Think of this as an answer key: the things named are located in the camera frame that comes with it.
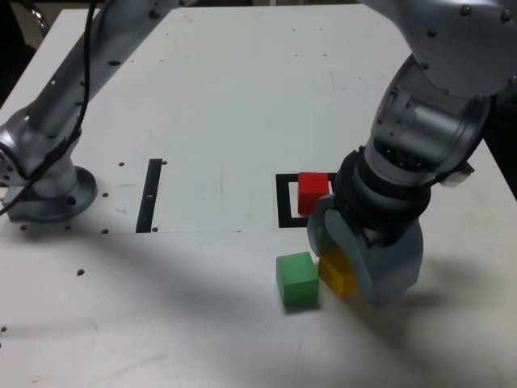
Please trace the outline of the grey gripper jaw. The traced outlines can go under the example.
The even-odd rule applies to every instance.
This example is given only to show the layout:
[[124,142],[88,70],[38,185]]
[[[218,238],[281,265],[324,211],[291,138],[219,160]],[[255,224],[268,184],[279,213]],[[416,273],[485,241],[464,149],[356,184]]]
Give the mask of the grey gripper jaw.
[[418,279],[423,254],[422,229],[418,221],[391,246],[368,246],[362,227],[328,209],[327,231],[347,256],[359,291],[375,307],[398,299]]
[[309,245],[315,255],[320,255],[336,246],[335,241],[326,229],[324,215],[327,209],[334,208],[334,195],[319,198],[307,222]]

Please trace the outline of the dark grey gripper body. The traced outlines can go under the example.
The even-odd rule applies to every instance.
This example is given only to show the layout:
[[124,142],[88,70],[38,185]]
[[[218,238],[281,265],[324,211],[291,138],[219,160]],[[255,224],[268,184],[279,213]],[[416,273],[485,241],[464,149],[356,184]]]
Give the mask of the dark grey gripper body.
[[368,246],[391,246],[413,225],[413,222],[365,226],[362,234]]

